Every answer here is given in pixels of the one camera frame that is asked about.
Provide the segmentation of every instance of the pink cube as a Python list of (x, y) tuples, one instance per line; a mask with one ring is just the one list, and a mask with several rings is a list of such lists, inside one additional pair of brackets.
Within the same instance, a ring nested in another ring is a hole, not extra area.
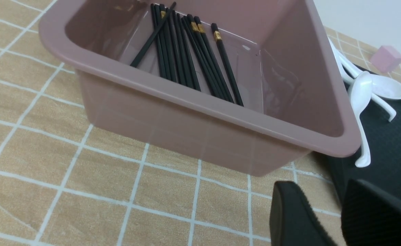
[(369, 60), (380, 72), (392, 72), (401, 64), (401, 54), (390, 45), (381, 46)]

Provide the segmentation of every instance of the spoon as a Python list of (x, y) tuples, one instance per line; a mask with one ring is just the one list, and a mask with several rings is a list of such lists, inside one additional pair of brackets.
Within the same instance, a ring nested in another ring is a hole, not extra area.
[[(338, 67), (338, 70), (340, 71), (340, 74), (342, 76), (342, 79), (344, 82), (347, 84), (352, 84), (354, 82), (354, 79), (351, 78), (345, 71), (343, 65), (345, 67), (349, 67), (350, 70), (352, 70), (351, 75), (356, 78), (362, 71), (358, 69), (352, 62), (350, 62), (346, 57), (344, 57), (334, 46), (333, 42), (328, 38), (330, 41), (331, 49), (333, 50), (334, 58), (336, 59), (336, 64)], [(372, 93), (371, 95), (372, 101), (374, 101), (376, 104), (378, 104), (380, 107), (382, 107), (386, 112), (389, 114), (389, 122), (391, 122), (395, 116), (396, 116), (396, 111), (391, 107), (388, 103), (386, 103), (383, 99), (381, 99), (379, 96), (376, 94)]]
[(371, 151), (360, 121), (360, 114), (371, 101), (372, 76), (367, 71), (360, 73), (348, 89), (349, 100), (361, 134), (361, 156), (355, 161), (356, 167), (366, 167), (371, 163)]
[[(338, 52), (338, 57), (342, 65), (356, 78), (362, 70), (350, 62), (343, 54)], [(398, 81), (381, 75), (370, 74), (374, 83), (372, 92), (380, 97), (390, 100), (401, 100), (401, 83)]]

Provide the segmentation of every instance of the chopstick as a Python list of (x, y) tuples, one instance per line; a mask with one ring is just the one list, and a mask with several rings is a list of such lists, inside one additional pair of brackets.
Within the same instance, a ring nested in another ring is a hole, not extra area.
[[(174, 9), (176, 6), (176, 2), (173, 2), (173, 4), (170, 6), (170, 12)], [(135, 56), (133, 61), (130, 63), (130, 66), (132, 67), (138, 67), (139, 63), (143, 59), (143, 57), (146, 55), (147, 50), (150, 48), (150, 45), (152, 45), (153, 41), (155, 40), (156, 36), (158, 33), (161, 31), (161, 28), (164, 26), (166, 20), (169, 18), (169, 13), (166, 13), (162, 20), (159, 22), (158, 26), (155, 28), (153, 33), (150, 35), (150, 37), (147, 39), (146, 43), (142, 46), (142, 48), (139, 50), (138, 54)]]
[(226, 74), (229, 79), (230, 86), (233, 90), (233, 96), (238, 105), (243, 106), (243, 101), (241, 99), (240, 91), (238, 90), (237, 82), (235, 81), (235, 77), (233, 76), (232, 67), (230, 66), (229, 58), (226, 53), (225, 45), (223, 44), (223, 40), (221, 38), (219, 28), (216, 23), (211, 24), (211, 30), (213, 31), (214, 40), (216, 41), (217, 48), (219, 49), (220, 57), (222, 58), (223, 65), (226, 70)]
[[(161, 18), (166, 15), (165, 5), (160, 4), (159, 10), (161, 12)], [(169, 67), (169, 74), (167, 75), (168, 79), (177, 82), (176, 80), (176, 73), (174, 71), (174, 59), (173, 59), (173, 47), (172, 47), (172, 39), (170, 36), (170, 29), (169, 29), (170, 22), (166, 22), (164, 24), (164, 30), (161, 32), (165, 38), (165, 47), (166, 47), (166, 54), (167, 54), (167, 66)]]
[[(156, 5), (156, 4), (155, 4), (155, 16), (156, 16), (157, 21), (161, 22), (162, 14), (159, 9), (159, 5)], [(161, 41), (162, 56), (164, 57), (164, 68), (165, 68), (165, 75), (166, 75), (165, 78), (168, 80), (171, 80), (172, 78), (170, 77), (169, 54), (167, 54), (168, 45), (170, 45), (170, 44), (166, 43), (166, 38), (165, 38), (165, 34), (164, 34), (163, 30), (158, 33), (158, 36), (159, 36), (159, 40)]]
[(231, 101), (231, 102), (233, 102), (233, 101), (232, 101), (232, 98), (229, 98), (229, 97), (227, 96), (226, 92), (225, 92), (225, 88), (224, 88), (224, 86), (223, 86), (223, 84), (222, 84), (222, 82), (221, 82), (221, 80), (220, 80), (220, 76), (219, 76), (219, 74), (218, 74), (218, 72), (217, 72), (217, 69), (216, 69), (216, 67), (215, 67), (215, 65), (214, 65), (214, 63), (213, 63), (213, 61), (212, 61), (211, 54), (208, 52), (208, 50), (207, 50), (207, 48), (206, 48), (206, 46), (205, 46), (205, 42), (203, 41), (202, 36), (200, 35), (199, 28), (197, 27), (197, 24), (196, 24), (196, 22), (194, 21), (193, 16), (190, 15), (190, 14), (188, 14), (188, 15), (187, 15), (187, 20), (189, 21), (189, 24), (190, 24), (189, 26), (191, 26), (191, 30), (193, 30), (194, 37), (196, 38), (196, 40), (197, 40), (197, 45), (199, 46), (199, 50), (200, 50), (200, 51), (203, 53), (203, 55), (205, 56), (206, 64), (207, 64), (207, 66), (210, 67), (210, 69), (211, 69), (211, 71), (212, 71), (212, 75), (213, 75), (213, 77), (215, 78), (215, 81), (217, 82), (216, 84), (218, 85), (218, 89), (222, 92), (222, 94), (223, 94), (223, 96), (224, 96), (223, 98), (224, 98), (226, 101)]
[[(182, 25), (183, 20), (180, 18), (179, 14), (177, 16), (177, 19), (178, 19), (180, 25)], [(184, 30), (181, 29), (181, 32), (182, 32), (182, 36), (183, 36), (183, 44), (184, 44), (184, 49), (185, 49), (185, 53), (187, 56), (188, 68), (189, 68), (189, 71), (191, 74), (193, 89), (200, 91), (199, 80), (197, 79), (197, 73), (196, 73), (196, 69), (194, 68), (193, 58), (191, 57), (191, 51), (190, 51), (190, 48), (188, 47), (188, 42), (185, 37)]]
[(181, 27), (181, 22), (180, 19), (176, 16), (176, 12), (173, 11), (172, 12), (173, 15), (173, 19), (174, 19), (174, 29), (176, 30), (176, 37), (177, 37), (177, 45), (179, 48), (179, 56), (180, 56), (180, 60), (182, 61), (182, 68), (183, 68), (183, 75), (184, 75), (184, 83), (183, 85), (188, 86), (188, 85), (192, 85), (191, 82), (191, 74), (190, 74), (190, 70), (188, 68), (188, 61), (187, 61), (187, 56), (185, 54), (185, 47), (184, 47), (184, 37), (183, 37), (183, 30)]
[(224, 90), (224, 93), (226, 94), (226, 96), (233, 103), (232, 96), (230, 95), (229, 89), (227, 87), (225, 78), (223, 77), (223, 74), (222, 74), (222, 71), (220, 69), (220, 66), (219, 66), (219, 64), (217, 62), (216, 56), (214, 55), (214, 52), (211, 49), (210, 42), (208, 41), (208, 37), (206, 36), (205, 29), (203, 28), (202, 22), (200, 21), (200, 18), (198, 16), (194, 16), (194, 21), (197, 24), (200, 36), (202, 37), (203, 42), (205, 43), (205, 47), (207, 49), (207, 52), (210, 55), (211, 60), (213, 61), (213, 65), (214, 65), (214, 67), (215, 67), (215, 69), (217, 71), (217, 74), (219, 75), (219, 82), (222, 84), (222, 89)]
[(178, 50), (179, 40), (176, 36), (176, 33), (174, 32), (174, 29), (176, 28), (176, 23), (174, 20), (174, 16), (172, 14), (172, 12), (174, 12), (174, 11), (170, 12), (170, 10), (167, 8), (166, 12), (170, 13), (169, 29), (170, 29), (170, 34), (172, 36), (173, 56), (174, 56), (174, 60), (176, 61), (177, 82), (179, 84), (186, 85), (183, 65), (182, 65), (181, 58), (180, 58), (180, 51)]
[[(156, 27), (158, 26), (158, 22), (156, 20), (155, 5), (153, 3), (150, 5), (150, 14), (152, 16), (153, 28), (156, 29)], [(158, 51), (159, 75), (161, 76), (161, 78), (166, 78), (165, 68), (164, 68), (164, 57), (162, 55), (161, 41), (159, 39), (159, 36), (156, 37), (155, 43), (156, 43), (156, 50)]]
[(213, 78), (210, 67), (208, 67), (208, 65), (206, 64), (205, 55), (200, 51), (196, 39), (194, 38), (194, 31), (188, 26), (188, 23), (189, 20), (186, 17), (183, 17), (182, 18), (183, 27), (185, 28), (185, 31), (187, 33), (188, 40), (190, 40), (191, 47), (194, 50), (194, 54), (196, 55), (197, 60), (200, 63), (200, 68), (202, 69), (203, 75), (205, 76), (206, 84), (208, 85), (208, 88), (211, 91), (211, 95), (220, 99), (224, 99), (223, 94), (217, 87), (216, 81)]

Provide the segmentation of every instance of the plastic container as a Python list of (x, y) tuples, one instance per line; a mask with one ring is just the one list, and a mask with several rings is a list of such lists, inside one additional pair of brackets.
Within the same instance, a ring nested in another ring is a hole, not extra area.
[(203, 92), (158, 77), (155, 45), (138, 68), (127, 65), (152, 33), (150, 3), (58, 0), (41, 19), (42, 43), (75, 67), (95, 126), (254, 176), (310, 151), (346, 157), (359, 148), (313, 1), (177, 1), (178, 12), (205, 22), (218, 60), (207, 24), (221, 28), (244, 108), (208, 95), (195, 59)]

